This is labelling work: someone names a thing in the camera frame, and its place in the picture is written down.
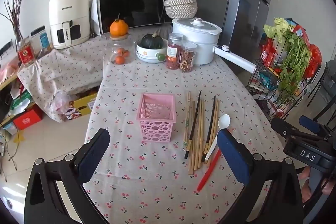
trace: floral cloth cover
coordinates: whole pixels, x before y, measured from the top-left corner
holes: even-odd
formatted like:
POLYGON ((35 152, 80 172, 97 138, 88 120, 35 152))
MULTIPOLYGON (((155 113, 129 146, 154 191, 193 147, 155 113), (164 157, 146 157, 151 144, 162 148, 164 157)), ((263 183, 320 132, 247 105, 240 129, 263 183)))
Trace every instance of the floral cloth cover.
MULTIPOLYGON (((157 32, 168 37, 172 27, 169 24, 130 28, 125 43, 138 41, 145 34, 157 32)), ((77 46, 63 50, 53 49, 49 54, 29 67, 21 66, 17 73, 34 101, 50 118, 62 122, 50 107, 58 91, 76 94, 99 86, 103 79, 105 49, 113 45, 110 34, 95 37, 77 46)))
MULTIPOLYGON (((204 188, 196 188, 207 167, 188 175, 184 159, 183 132, 187 91, 197 102, 202 91, 205 101, 204 140, 208 132, 213 97, 220 100, 220 115, 231 117, 229 131, 252 153, 267 160, 285 155, 277 134, 259 106, 232 73, 215 57, 212 63, 195 67, 190 73, 169 70, 165 63, 134 61, 126 65, 107 64, 91 113, 86 142, 100 128, 110 132, 110 145, 86 192, 106 220, 124 224, 216 224, 241 192, 223 156, 204 188), (176 123, 168 143, 146 142, 135 120, 142 92, 175 95, 176 123)), ((266 182, 254 209, 261 208, 270 182, 266 182)))

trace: green pumpkin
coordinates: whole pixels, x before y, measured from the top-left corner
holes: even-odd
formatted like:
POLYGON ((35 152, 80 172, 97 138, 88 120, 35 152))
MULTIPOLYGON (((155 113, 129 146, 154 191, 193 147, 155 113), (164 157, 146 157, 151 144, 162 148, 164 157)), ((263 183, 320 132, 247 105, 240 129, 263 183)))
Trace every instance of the green pumpkin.
POLYGON ((149 34, 146 34, 141 39, 141 43, 139 46, 142 48, 158 50, 163 47, 163 40, 162 40, 162 37, 157 35, 156 33, 154 34, 149 33, 149 34))

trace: wooden shelf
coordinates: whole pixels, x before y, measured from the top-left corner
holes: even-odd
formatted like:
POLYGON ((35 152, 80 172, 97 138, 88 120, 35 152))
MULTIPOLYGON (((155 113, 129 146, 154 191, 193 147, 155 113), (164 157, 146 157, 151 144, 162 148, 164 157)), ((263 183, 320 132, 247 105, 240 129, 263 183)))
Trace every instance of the wooden shelf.
MULTIPOLYGON (((33 105, 35 105, 35 102, 31 102, 26 109, 32 107, 33 105)), ((4 125, 5 123, 9 122, 11 119, 13 119, 14 117, 20 115, 21 113, 17 114, 17 115, 6 115, 6 118, 2 120, 1 124, 4 125)))
POLYGON ((6 79, 2 84, 0 84, 0 90, 3 90, 7 85, 12 83, 17 78, 17 72, 18 69, 15 71, 15 73, 8 79, 6 79))

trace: floor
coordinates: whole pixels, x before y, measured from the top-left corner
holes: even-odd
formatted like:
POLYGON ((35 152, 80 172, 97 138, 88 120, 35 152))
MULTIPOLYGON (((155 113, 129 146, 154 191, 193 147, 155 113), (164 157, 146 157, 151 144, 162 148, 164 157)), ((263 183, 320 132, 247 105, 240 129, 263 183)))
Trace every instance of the floor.
MULTIPOLYGON (((239 75, 239 78, 244 83, 244 81, 247 82, 248 80, 248 78, 246 79, 247 76, 249 78, 249 75, 246 74, 239 75)), ((304 98, 286 119, 287 122, 305 132, 307 130, 298 123, 299 117, 306 115, 313 118, 326 104, 320 94, 316 95, 310 107, 306 107, 309 100, 304 98)), ((321 117, 319 122, 326 123, 331 114, 331 111, 328 111, 321 117)), ((13 162, 8 161, 8 154, 2 159, 3 173, 0 176, 0 197, 5 204, 8 201, 12 204, 11 213, 20 224, 24 224, 23 212, 26 186, 34 161, 40 157, 45 161, 61 160, 69 153, 76 153, 84 143, 89 118, 90 115, 86 115, 72 121, 58 123, 45 116, 41 122, 24 130, 20 138, 17 154, 14 157, 17 170, 15 170, 13 162)), ((10 155, 14 154, 16 145, 13 141, 9 141, 8 151, 10 155)), ((302 163, 297 162, 296 166, 301 167, 302 163)), ((58 183, 58 187, 70 216, 80 222, 66 195, 63 184, 58 183)))

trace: white spoon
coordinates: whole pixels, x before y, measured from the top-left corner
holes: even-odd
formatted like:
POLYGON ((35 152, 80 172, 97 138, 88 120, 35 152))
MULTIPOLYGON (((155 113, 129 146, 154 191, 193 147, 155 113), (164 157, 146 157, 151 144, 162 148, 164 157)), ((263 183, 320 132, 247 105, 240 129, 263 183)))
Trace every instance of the white spoon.
MULTIPOLYGON (((218 126, 219 126, 219 130, 223 129, 223 128, 228 128, 230 125, 230 116, 227 114, 222 115, 219 120, 218 120, 218 126)), ((213 140, 213 143, 211 144, 211 147, 205 157, 205 160, 208 160, 211 156, 211 153, 214 151, 215 147, 217 144, 217 134, 215 139, 213 140)))

